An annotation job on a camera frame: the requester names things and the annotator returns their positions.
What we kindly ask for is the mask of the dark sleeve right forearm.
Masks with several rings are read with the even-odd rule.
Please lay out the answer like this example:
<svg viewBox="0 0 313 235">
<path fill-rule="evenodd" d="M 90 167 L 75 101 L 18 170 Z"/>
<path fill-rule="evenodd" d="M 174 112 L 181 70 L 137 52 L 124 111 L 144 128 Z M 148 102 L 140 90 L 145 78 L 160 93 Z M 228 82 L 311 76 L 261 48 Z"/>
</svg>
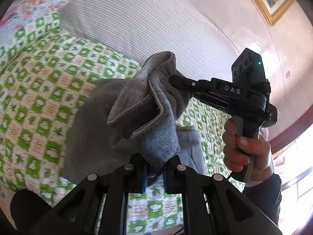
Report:
<svg viewBox="0 0 313 235">
<path fill-rule="evenodd" d="M 267 215 L 276 225 L 279 222 L 281 195 L 281 178 L 272 174 L 262 182 L 246 183 L 243 194 Z"/>
</svg>

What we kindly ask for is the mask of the person's right hand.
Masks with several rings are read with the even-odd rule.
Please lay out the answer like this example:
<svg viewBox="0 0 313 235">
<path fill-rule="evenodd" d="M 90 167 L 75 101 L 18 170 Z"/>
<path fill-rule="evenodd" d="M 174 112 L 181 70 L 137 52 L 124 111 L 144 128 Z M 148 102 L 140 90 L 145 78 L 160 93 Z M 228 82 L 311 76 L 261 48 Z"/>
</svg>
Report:
<svg viewBox="0 0 313 235">
<path fill-rule="evenodd" d="M 244 166 L 250 163 L 250 155 L 254 155 L 254 166 L 251 171 L 252 181 L 265 181 L 274 172 L 271 165 L 271 145 L 263 138 L 246 138 L 237 135 L 237 126 L 228 120 L 224 124 L 225 132 L 222 139 L 225 143 L 223 148 L 224 164 L 233 172 L 240 172 Z"/>
</svg>

